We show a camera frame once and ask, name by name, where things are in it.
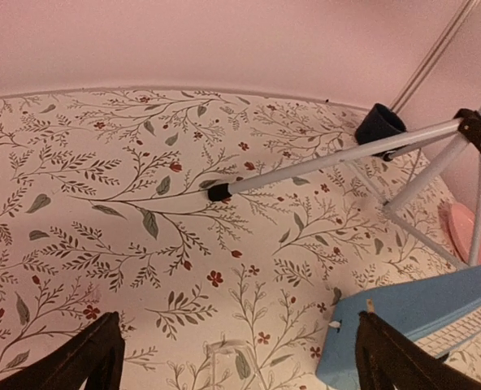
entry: tripod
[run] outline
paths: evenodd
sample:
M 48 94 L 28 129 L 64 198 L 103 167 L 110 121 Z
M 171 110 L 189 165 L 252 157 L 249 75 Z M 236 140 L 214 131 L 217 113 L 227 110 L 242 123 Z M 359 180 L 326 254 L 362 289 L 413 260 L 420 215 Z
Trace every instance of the tripod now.
M 372 125 L 382 124 L 387 127 L 403 125 L 401 120 L 385 106 L 376 105 L 369 115 L 363 120 L 362 126 L 369 129 Z M 355 146 L 351 149 L 340 150 L 334 154 L 319 157 L 310 161 L 301 162 L 290 167 L 281 168 L 272 172 L 237 181 L 231 184 L 217 184 L 208 189 L 208 198 L 213 202 L 222 201 L 236 193 L 257 189 L 267 184 L 286 180 L 308 172 L 331 167 L 336 164 L 346 164 L 356 177 L 369 189 L 382 205 L 383 213 L 394 223 L 412 234 L 423 244 L 434 250 L 444 259 L 448 260 L 458 270 L 465 268 L 459 259 L 450 254 L 446 249 L 435 243 L 431 238 L 421 233 L 418 229 L 397 216 L 396 212 L 405 203 L 415 197 L 434 177 L 438 176 L 457 156 L 471 143 L 480 153 L 479 159 L 479 188 L 477 192 L 477 206 L 475 209 L 474 234 L 470 249 L 468 265 L 477 265 L 479 246 L 481 241 L 481 107 L 478 111 L 461 109 L 454 119 L 447 122 L 434 124 L 414 132 L 397 131 L 397 135 L 383 134 L 380 128 L 375 129 L 375 141 Z M 415 178 L 407 183 L 404 188 L 393 198 L 386 199 L 369 180 L 369 178 L 354 165 L 353 161 L 371 155 L 381 155 L 385 161 L 413 150 L 420 149 L 433 142 L 452 137 L 447 146 L 432 159 L 430 164 Z

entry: white wall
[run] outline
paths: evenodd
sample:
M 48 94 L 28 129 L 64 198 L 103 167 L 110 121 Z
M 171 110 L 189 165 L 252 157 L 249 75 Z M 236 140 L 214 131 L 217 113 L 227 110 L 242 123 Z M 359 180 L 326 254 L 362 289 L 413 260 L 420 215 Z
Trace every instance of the white wall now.
M 127 85 L 390 102 L 461 0 L 0 0 L 0 95 Z
M 481 3 L 462 26 L 443 58 L 401 112 L 411 127 L 421 127 L 449 119 L 458 108 L 478 109 L 481 105 Z M 429 158 L 443 145 L 425 150 Z M 466 152 L 444 172 L 443 178 L 456 198 L 472 210 L 478 176 L 478 152 L 469 146 Z

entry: floral tablecloth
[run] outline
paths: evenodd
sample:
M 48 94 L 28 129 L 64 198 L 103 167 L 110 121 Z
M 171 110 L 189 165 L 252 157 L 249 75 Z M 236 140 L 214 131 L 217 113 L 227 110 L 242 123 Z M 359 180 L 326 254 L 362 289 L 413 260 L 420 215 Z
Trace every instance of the floral tablecloth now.
M 363 115 L 207 91 L 0 99 L 0 379 L 118 311 L 123 389 L 211 388 L 221 340 L 247 343 L 270 390 L 325 389 L 314 370 L 340 296 L 452 267 L 343 166 L 214 204 L 203 190 L 354 145 Z M 426 164 L 358 162 L 388 197 Z M 438 179 L 403 216 L 448 247 L 452 200 Z M 481 335 L 448 361 L 481 380 Z M 239 375 L 218 388 L 253 387 L 229 385 Z

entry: metal frame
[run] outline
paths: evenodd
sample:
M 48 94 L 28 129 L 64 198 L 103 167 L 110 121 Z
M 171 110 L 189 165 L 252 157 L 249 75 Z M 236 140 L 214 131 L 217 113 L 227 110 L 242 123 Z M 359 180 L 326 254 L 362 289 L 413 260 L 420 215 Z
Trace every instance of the metal frame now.
M 231 184 L 219 184 L 219 186 L 227 185 L 227 188 L 223 193 L 227 194 L 226 197 L 235 193 L 242 193 L 249 191 L 250 189 L 260 188 L 267 184 L 274 183 L 276 181 L 286 180 L 295 176 L 304 175 L 306 173 L 317 171 L 322 168 L 331 167 L 336 164 L 345 163 L 362 181 L 364 185 L 370 190 L 370 192 L 379 200 L 383 205 L 383 212 L 394 223 L 401 228 L 404 228 L 408 233 L 412 234 L 426 246 L 434 250 L 444 259 L 452 263 L 457 269 L 466 267 L 462 261 L 450 254 L 447 250 L 435 243 L 432 239 L 421 233 L 418 229 L 408 224 L 404 219 L 401 219 L 396 215 L 396 211 L 400 209 L 405 203 L 415 197 L 423 188 L 436 176 L 438 176 L 460 153 L 470 144 L 468 139 L 464 137 L 457 129 L 462 119 L 452 119 L 448 122 L 435 124 L 418 131 L 406 132 L 397 136 L 391 136 L 383 140 L 370 142 L 368 144 L 355 146 L 351 149 L 341 150 L 334 154 L 329 154 L 324 157 L 316 158 L 314 160 L 302 162 L 290 167 L 280 168 L 276 171 L 267 172 L 255 177 L 251 177 L 242 181 L 237 181 Z M 448 145 L 439 153 L 431 163 L 415 176 L 412 181 L 407 183 L 404 188 L 390 201 L 387 201 L 384 195 L 375 187 L 370 179 L 361 171 L 358 170 L 353 160 L 358 158 L 371 156 L 373 154 L 379 154 L 388 150 L 394 150 L 402 148 L 392 154 L 401 155 L 407 151 L 416 150 L 421 146 L 428 145 L 432 142 L 441 141 L 443 138 L 451 137 L 453 139 Z M 214 192 L 218 186 L 210 188 L 209 195 Z M 474 221 L 474 235 L 472 239 L 472 246 L 470 250 L 470 256 L 468 258 L 468 265 L 477 265 L 479 247 L 481 241 L 481 157 L 479 160 L 479 189 L 477 196 L 477 206 L 475 209 L 475 221 Z

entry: black rubber cap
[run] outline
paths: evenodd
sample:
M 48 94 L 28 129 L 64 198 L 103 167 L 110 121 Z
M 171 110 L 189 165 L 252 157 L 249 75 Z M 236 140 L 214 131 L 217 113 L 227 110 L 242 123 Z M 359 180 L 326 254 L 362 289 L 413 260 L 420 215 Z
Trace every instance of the black rubber cap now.
M 232 197 L 232 195 L 228 191 L 228 183 L 217 184 L 208 188 L 208 199 L 212 202 L 220 202 L 229 197 Z

